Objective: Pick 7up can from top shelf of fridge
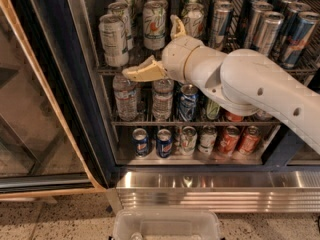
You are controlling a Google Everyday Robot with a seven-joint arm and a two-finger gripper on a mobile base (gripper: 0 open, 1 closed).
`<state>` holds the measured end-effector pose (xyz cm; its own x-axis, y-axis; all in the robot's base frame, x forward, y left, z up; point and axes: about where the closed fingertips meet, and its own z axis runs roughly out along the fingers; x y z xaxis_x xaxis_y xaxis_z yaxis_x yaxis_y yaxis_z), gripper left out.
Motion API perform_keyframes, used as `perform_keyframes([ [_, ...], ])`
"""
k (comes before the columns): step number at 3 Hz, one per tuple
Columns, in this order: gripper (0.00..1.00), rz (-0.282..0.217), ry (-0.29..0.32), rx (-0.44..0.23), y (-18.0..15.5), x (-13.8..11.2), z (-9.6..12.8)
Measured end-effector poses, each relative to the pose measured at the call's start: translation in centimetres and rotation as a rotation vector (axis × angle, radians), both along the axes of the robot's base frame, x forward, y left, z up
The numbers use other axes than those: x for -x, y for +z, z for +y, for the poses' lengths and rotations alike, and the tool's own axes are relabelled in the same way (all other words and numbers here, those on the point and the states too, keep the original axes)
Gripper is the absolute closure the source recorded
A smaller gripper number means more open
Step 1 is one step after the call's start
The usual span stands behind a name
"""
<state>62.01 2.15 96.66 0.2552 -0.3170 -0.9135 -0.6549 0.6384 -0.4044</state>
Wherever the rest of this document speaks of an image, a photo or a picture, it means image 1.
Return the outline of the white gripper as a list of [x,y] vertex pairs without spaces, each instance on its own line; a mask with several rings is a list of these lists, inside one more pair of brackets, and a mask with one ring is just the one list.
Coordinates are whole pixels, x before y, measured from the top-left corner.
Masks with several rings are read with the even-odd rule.
[[122,74],[127,79],[134,82],[150,82],[168,76],[175,81],[186,82],[184,68],[187,59],[195,49],[203,45],[203,42],[186,35],[185,26],[177,15],[171,15],[170,20],[172,41],[162,51],[162,62],[151,55],[141,64],[124,69]]

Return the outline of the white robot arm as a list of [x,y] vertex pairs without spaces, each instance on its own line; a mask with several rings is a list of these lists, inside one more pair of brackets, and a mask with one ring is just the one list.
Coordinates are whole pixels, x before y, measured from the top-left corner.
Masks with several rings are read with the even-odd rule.
[[189,83],[236,115],[263,110],[320,153],[320,94],[261,53],[250,49],[220,52],[187,35],[177,16],[171,21],[171,41],[161,59],[149,57],[124,69],[127,79],[149,82],[170,78]]

